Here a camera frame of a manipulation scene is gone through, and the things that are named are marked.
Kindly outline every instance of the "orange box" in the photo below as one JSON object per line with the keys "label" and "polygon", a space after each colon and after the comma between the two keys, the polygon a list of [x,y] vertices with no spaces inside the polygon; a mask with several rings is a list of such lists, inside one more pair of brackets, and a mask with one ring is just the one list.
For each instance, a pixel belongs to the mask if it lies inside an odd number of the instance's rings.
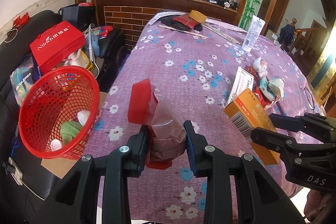
{"label": "orange box", "polygon": [[224,113],[249,141],[265,165],[275,165],[280,162],[279,153],[252,142],[250,138],[252,129],[256,127],[277,132],[266,111],[251,90],[244,90],[243,93],[224,109]]}

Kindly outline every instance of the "wooden door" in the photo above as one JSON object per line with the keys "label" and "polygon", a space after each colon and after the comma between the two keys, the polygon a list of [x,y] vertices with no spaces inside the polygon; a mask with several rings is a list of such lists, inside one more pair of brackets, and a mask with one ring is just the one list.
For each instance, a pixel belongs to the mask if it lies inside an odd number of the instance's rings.
{"label": "wooden door", "polygon": [[273,26],[273,29],[272,28],[269,28],[269,29],[275,33],[279,29],[282,18],[284,17],[285,11],[287,9],[288,2],[289,0],[277,0],[277,2],[275,3],[273,13],[268,22],[269,26]]}

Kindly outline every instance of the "red plastic basket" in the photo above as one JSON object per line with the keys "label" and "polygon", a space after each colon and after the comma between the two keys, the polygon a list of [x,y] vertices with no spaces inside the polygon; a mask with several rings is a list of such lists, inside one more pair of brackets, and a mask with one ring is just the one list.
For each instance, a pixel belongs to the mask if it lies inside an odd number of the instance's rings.
{"label": "red plastic basket", "polygon": [[[99,97],[98,83],[88,70],[65,66],[50,71],[32,86],[23,101],[19,114],[22,142],[39,158],[78,160],[95,123]],[[52,151],[51,141],[62,141],[61,124],[76,120],[81,110],[90,111],[85,126],[70,143]]]}

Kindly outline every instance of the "red gift box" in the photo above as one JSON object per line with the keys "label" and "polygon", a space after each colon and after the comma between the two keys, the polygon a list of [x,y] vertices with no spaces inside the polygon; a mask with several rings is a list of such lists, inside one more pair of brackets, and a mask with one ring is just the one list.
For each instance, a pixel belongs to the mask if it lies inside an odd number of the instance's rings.
{"label": "red gift box", "polygon": [[84,34],[67,21],[54,25],[30,44],[30,49],[45,74],[85,45]]}

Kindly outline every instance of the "black cloth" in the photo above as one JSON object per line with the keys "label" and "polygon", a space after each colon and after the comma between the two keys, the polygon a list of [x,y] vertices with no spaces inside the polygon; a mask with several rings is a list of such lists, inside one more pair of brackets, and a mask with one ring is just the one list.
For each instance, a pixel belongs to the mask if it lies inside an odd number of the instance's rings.
{"label": "black cloth", "polygon": [[290,45],[293,41],[294,31],[295,27],[293,27],[291,24],[287,24],[285,27],[281,28],[278,39],[279,44],[284,43],[285,46]]}

